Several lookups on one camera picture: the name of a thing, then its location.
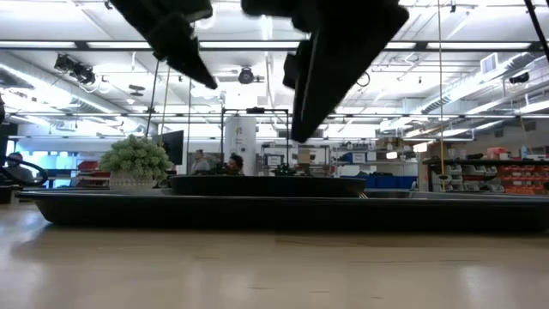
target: ceiling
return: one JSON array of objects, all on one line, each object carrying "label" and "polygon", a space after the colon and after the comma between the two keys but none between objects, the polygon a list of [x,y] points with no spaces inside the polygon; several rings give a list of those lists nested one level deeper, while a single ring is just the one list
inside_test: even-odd
[{"label": "ceiling", "polygon": [[[549,31],[549,9],[546,1],[534,1],[542,28]],[[256,18],[244,15],[238,2],[213,1],[214,17],[196,24],[201,40],[299,40],[305,35],[293,29],[284,19]],[[456,1],[456,10],[450,12],[450,1],[441,1],[440,33],[437,1],[402,0],[410,12],[410,19],[393,41],[536,41],[537,36],[526,13],[522,0],[471,0]],[[106,8],[104,1],[94,0],[0,0],[0,33],[2,40],[143,40],[115,10]],[[220,93],[203,91],[200,85],[160,64],[156,87],[154,76],[157,61],[149,51],[0,51],[25,63],[61,78],[72,85],[74,92],[92,92],[91,95],[117,106],[121,111],[143,112],[154,97],[155,109],[166,112],[219,112]],[[81,89],[69,76],[61,76],[53,69],[57,55],[64,53],[74,60],[94,67],[98,81]],[[402,113],[411,112],[426,98],[439,94],[439,85],[448,88],[480,69],[480,60],[490,52],[445,52],[442,61],[437,52],[383,52],[368,69],[367,87],[354,86],[341,102],[340,113]],[[268,102],[266,82],[240,85],[236,76],[242,67],[251,67],[254,75],[269,74],[273,107],[292,110],[293,92],[282,86],[283,51],[203,51],[201,56],[210,71],[220,81],[227,107],[264,106]],[[544,81],[545,67],[536,68],[539,82]],[[143,86],[142,97],[132,97],[128,86]],[[507,85],[503,82],[486,84],[462,100],[482,105],[518,91],[526,85]],[[136,102],[129,104],[128,99]],[[465,113],[457,108],[455,113]],[[214,122],[219,116],[197,120]],[[383,120],[364,120],[380,123]],[[182,123],[181,118],[168,118],[166,122]]]}]

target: table surface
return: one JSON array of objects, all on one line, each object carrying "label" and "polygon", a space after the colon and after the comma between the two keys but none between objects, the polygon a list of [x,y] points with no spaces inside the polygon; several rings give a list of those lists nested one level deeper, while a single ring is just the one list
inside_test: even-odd
[{"label": "table surface", "polygon": [[0,308],[546,309],[549,238],[122,230],[0,206]]}]

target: metal frame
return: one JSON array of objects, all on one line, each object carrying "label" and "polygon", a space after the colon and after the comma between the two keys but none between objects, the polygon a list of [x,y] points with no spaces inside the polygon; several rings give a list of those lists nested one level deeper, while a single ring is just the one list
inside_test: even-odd
[{"label": "metal frame", "polygon": [[[201,52],[295,52],[300,40],[202,40]],[[93,47],[94,44],[112,44],[106,47]],[[439,52],[433,48],[437,41],[396,40],[383,49],[384,52]],[[442,52],[542,52],[539,41],[472,41],[448,40],[442,42]],[[445,45],[468,44],[470,47],[455,48]],[[525,47],[506,47],[505,45],[524,45]],[[0,51],[56,51],[56,52],[152,52],[143,40],[45,40],[45,39],[0,39]]]},{"label": "metal frame", "polygon": [[224,153],[224,136],[225,131],[223,131],[223,127],[225,126],[225,114],[226,112],[236,112],[238,115],[238,112],[246,112],[248,114],[264,114],[265,112],[271,112],[275,114],[276,112],[284,112],[286,114],[286,128],[287,128],[287,134],[286,134],[286,164],[288,167],[290,167],[290,112],[287,109],[267,109],[267,108],[248,108],[248,109],[238,109],[238,108],[221,108],[221,164],[225,162],[225,153]]}]

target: white flower plant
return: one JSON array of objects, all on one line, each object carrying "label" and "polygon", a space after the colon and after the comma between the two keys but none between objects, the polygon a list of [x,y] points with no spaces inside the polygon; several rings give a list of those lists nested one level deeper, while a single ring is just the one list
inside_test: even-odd
[{"label": "white flower plant", "polygon": [[172,168],[166,151],[145,138],[128,136],[112,144],[112,150],[103,155],[100,169],[106,172],[127,172],[136,177],[154,180],[166,178],[166,169]]}]

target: security camera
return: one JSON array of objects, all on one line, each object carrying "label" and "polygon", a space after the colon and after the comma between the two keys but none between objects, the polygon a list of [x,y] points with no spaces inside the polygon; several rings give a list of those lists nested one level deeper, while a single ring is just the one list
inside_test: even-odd
[{"label": "security camera", "polygon": [[238,82],[244,85],[248,85],[254,82],[254,74],[251,71],[250,67],[244,67],[240,70],[238,75]]}]

